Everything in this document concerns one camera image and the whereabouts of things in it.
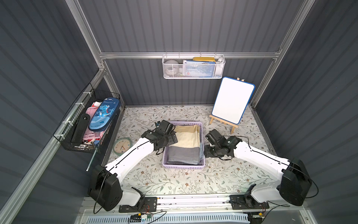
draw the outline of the folded cloth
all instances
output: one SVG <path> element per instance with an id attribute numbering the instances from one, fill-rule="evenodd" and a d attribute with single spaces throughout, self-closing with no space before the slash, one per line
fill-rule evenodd
<path id="1" fill-rule="evenodd" d="M 200 126 L 176 126 L 178 142 L 168 147 L 168 164 L 198 165 L 200 163 Z"/>
<path id="2" fill-rule="evenodd" d="M 169 146 L 168 164 L 174 165 L 198 165 L 200 162 L 200 147 L 183 148 Z"/>
<path id="3" fill-rule="evenodd" d="M 178 142 L 171 146 L 194 148 L 200 147 L 200 126 L 199 125 L 177 125 L 174 129 Z"/>

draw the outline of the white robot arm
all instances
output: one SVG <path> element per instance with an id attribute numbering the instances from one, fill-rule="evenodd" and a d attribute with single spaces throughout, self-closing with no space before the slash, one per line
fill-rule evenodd
<path id="1" fill-rule="evenodd" d="M 250 196 L 247 199 L 252 203 L 284 199 L 293 205 L 302 205 L 312 184 L 302 161 L 290 161 L 263 152 L 236 136 L 226 139 L 215 129 L 205 137 L 210 143 L 205 146 L 205 157 L 237 157 L 262 168 L 277 179 L 272 183 L 250 186 L 246 195 Z"/>
<path id="2" fill-rule="evenodd" d="M 104 168 L 97 166 L 92 174 L 88 194 L 106 211 L 113 209 L 117 204 L 138 206 L 144 195 L 134 188 L 122 189 L 120 184 L 123 183 L 123 178 L 129 171 L 145 156 L 159 148 L 178 142 L 172 129 L 172 124 L 162 121 L 161 126 L 153 131 L 146 131 L 138 142 L 119 158 L 108 163 Z M 302 161 L 290 161 L 268 154 L 235 136 L 226 139 L 215 129 L 205 137 L 210 142 L 210 145 L 205 146 L 205 157 L 237 157 L 262 168 L 277 179 L 268 184 L 252 185 L 245 193 L 248 195 L 246 200 L 251 204 L 285 199 L 293 205 L 302 205 L 311 186 Z"/>

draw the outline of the wooden easel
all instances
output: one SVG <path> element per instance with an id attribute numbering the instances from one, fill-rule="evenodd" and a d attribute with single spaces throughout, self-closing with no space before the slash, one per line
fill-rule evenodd
<path id="1" fill-rule="evenodd" d="M 215 116 L 213 116 L 213 115 L 209 115 L 209 117 L 211 117 L 211 120 L 210 120 L 209 124 L 211 124 L 211 123 L 213 122 L 213 120 L 215 119 L 215 120 L 218 120 L 218 121 L 220 121 L 220 122 L 222 122 L 222 123 L 224 123 L 224 124 L 229 124 L 229 125 L 231 125 L 231 126 L 232 126 L 231 134 L 234 133 L 235 128 L 238 128 L 238 127 L 239 127 L 237 124 L 233 124 L 233 123 L 231 123 L 231 122 L 228 122 L 228 121 L 223 120 L 223 119 L 221 119 L 221 118 L 215 117 Z"/>

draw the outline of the red wire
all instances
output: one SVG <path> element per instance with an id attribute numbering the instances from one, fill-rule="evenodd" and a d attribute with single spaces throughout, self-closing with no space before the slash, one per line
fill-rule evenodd
<path id="1" fill-rule="evenodd" d="M 148 204 L 145 204 L 145 205 L 147 205 L 147 206 L 148 206 L 148 210 L 147 210 L 147 209 L 145 209 L 145 214 L 147 214 L 147 213 L 149 212 L 149 205 L 148 205 Z"/>

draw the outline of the blue pencil case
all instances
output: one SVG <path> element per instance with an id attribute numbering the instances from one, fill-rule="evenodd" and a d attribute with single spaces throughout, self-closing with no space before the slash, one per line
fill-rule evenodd
<path id="1" fill-rule="evenodd" d="M 117 98 L 104 99 L 89 122 L 88 129 L 93 132 L 104 131 L 111 123 L 119 106 L 120 101 Z"/>

